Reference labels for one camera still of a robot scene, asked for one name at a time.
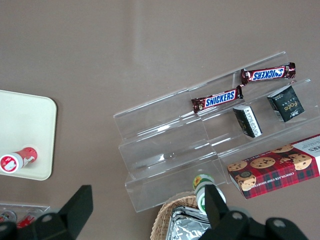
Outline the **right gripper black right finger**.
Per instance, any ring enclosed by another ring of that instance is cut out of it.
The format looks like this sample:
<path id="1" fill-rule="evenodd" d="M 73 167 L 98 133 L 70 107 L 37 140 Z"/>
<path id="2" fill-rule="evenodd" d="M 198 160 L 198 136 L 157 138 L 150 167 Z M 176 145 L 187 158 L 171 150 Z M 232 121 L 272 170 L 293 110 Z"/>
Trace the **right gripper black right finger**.
<path id="1" fill-rule="evenodd" d="M 205 186 L 205 210 L 210 229 L 203 240 L 247 240 L 249 218 L 239 210 L 230 210 L 214 185 Z"/>

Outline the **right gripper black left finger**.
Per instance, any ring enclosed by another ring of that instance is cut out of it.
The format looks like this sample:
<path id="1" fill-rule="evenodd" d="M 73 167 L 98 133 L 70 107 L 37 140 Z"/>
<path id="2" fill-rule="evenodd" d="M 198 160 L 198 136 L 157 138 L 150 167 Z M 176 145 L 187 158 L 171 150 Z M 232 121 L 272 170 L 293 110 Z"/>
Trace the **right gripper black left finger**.
<path id="1" fill-rule="evenodd" d="M 82 185 L 57 212 L 40 216 L 17 231 L 18 240 L 75 240 L 93 212 L 91 185 Z"/>

